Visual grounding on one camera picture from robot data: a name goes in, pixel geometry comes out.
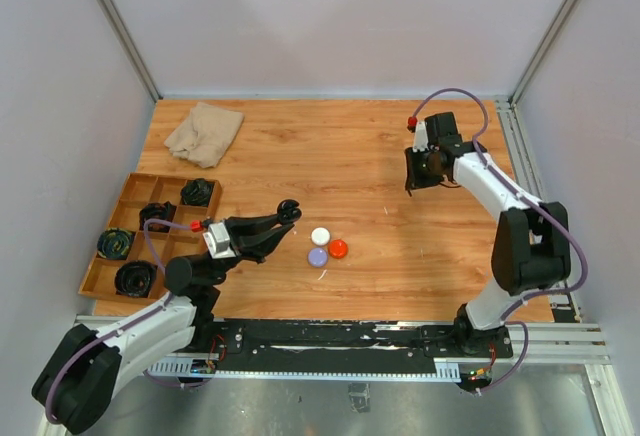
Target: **wall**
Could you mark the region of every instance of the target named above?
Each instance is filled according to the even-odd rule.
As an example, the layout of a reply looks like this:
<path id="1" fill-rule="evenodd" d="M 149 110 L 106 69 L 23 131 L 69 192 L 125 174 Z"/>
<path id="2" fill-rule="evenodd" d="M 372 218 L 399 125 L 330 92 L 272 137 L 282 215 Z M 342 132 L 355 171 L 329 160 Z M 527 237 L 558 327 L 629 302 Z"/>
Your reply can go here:
<path id="1" fill-rule="evenodd" d="M 152 107 L 95 0 L 0 15 L 0 421 L 30 435 L 31 386 L 87 306 L 77 288 Z"/>
<path id="2" fill-rule="evenodd" d="M 161 92 L 507 94 L 562 0 L 115 0 Z"/>
<path id="3" fill-rule="evenodd" d="M 582 0 L 520 109 L 547 192 L 563 201 L 590 279 L 580 292 L 604 329 L 640 428 L 640 13 L 638 0 Z"/>

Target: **wooden tabletop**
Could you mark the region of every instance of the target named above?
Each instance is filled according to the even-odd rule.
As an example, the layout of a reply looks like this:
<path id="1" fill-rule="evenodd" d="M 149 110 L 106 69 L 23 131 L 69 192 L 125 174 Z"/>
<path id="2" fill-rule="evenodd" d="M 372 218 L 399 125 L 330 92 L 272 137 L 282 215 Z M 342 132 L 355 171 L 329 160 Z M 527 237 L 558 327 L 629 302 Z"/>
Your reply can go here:
<path id="1" fill-rule="evenodd" d="M 466 189 L 404 191 L 406 129 L 418 101 L 223 100 L 245 121 L 217 168 L 173 158 L 163 142 L 196 104 L 156 107 L 138 171 L 217 179 L 216 218 L 273 213 L 287 198 L 303 217 L 267 262 L 229 272 L 214 313 L 236 318 L 330 318 L 451 321 L 484 287 L 496 223 Z M 491 102 L 481 142 L 507 173 L 511 165 Z M 465 139 L 482 124 L 471 101 L 433 101 L 422 116 L 454 111 Z M 307 263 L 311 231 L 324 226 L 349 245 L 323 269 Z M 95 314 L 139 309 L 99 301 Z M 552 321 L 546 298 L 518 311 L 525 321 Z"/>

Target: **wooden box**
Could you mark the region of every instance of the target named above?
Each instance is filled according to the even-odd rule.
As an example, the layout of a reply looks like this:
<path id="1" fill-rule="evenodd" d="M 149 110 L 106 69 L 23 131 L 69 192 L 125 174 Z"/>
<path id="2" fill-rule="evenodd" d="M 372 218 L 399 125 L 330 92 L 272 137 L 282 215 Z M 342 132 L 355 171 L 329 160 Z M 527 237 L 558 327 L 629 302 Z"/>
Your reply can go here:
<path id="1" fill-rule="evenodd" d="M 80 290 L 78 291 L 80 294 L 95 299 L 149 304 L 158 300 L 166 292 L 164 274 L 160 270 L 156 273 L 156 279 L 147 298 L 132 298 L 116 294 L 114 279 L 118 269 L 130 261 L 145 260 L 155 264 L 145 243 L 144 233 L 139 227 L 140 210 L 147 204 L 171 202 L 177 207 L 171 220 L 179 224 L 189 225 L 194 220 L 203 220 L 215 216 L 220 196 L 222 195 L 220 183 L 215 180 L 207 180 L 213 183 L 214 186 L 209 204 L 204 207 L 183 204 L 180 190 L 188 181 L 190 181 L 188 178 L 153 174 L 131 173 L 129 175 L 120 193 L 118 203 L 111 214 L 107 228 L 122 228 L 134 232 L 131 249 L 126 260 L 105 259 L 96 250 L 80 285 Z M 150 231 L 149 234 L 154 248 L 164 264 L 176 256 L 199 254 L 206 251 L 204 239 L 199 233 L 171 228 L 168 233 Z"/>

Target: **floor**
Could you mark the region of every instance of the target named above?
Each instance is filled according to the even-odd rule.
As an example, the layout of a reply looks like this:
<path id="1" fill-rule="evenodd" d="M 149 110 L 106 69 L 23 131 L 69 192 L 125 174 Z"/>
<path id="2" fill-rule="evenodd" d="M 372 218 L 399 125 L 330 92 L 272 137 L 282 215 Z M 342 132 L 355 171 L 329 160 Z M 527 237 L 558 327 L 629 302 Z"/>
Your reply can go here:
<path id="1" fill-rule="evenodd" d="M 407 117 L 417 101 L 224 100 L 245 122 L 217 168 L 174 159 L 163 141 L 195 105 L 158 102 L 138 171 L 218 179 L 217 218 L 272 213 L 294 198 L 302 219 L 266 264 L 243 263 L 220 286 L 220 317 L 450 321 L 489 278 L 495 222 L 465 189 L 404 191 L 404 148 L 413 136 Z M 493 104 L 481 138 L 511 173 Z M 475 103 L 433 101 L 428 116 L 454 111 L 470 138 L 482 115 Z M 349 255 L 311 268 L 310 233 L 327 227 L 349 244 Z M 95 314 L 139 309 L 100 301 Z M 546 298 L 518 311 L 517 319 L 552 321 Z"/>
<path id="2" fill-rule="evenodd" d="M 480 398 L 452 383 L 372 382 L 361 413 L 354 389 L 344 381 L 214 379 L 185 392 L 136 378 L 85 435 L 605 434 L 580 366 L 525 364 Z"/>

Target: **beige cloth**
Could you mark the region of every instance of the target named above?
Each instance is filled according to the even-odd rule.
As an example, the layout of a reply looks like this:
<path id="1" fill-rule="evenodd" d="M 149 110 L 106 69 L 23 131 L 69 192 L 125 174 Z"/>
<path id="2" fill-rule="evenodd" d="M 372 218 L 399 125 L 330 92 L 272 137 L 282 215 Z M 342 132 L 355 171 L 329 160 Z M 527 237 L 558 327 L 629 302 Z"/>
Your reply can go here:
<path id="1" fill-rule="evenodd" d="M 201 168 L 216 167 L 243 119 L 242 113 L 198 103 L 164 145 L 176 158 L 188 159 Z"/>

